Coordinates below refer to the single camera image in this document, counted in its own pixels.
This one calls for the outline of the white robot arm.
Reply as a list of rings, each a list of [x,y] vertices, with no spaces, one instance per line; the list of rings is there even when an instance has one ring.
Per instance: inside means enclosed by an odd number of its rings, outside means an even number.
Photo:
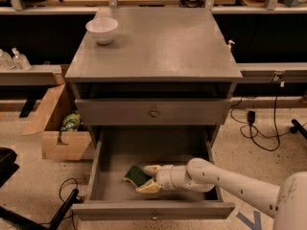
[[[296,172],[277,186],[193,158],[185,165],[147,166],[144,173],[151,179],[138,193],[207,192],[218,186],[271,217],[273,230],[307,230],[307,172]]]

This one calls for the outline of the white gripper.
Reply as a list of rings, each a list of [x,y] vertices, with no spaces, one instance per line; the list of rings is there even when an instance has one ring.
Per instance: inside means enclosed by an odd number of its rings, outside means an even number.
[[[173,191],[178,188],[184,188],[190,181],[190,176],[187,173],[184,165],[150,165],[143,168],[144,173],[155,177],[147,181],[144,185],[141,185],[136,189],[140,194],[155,194],[160,191]]]

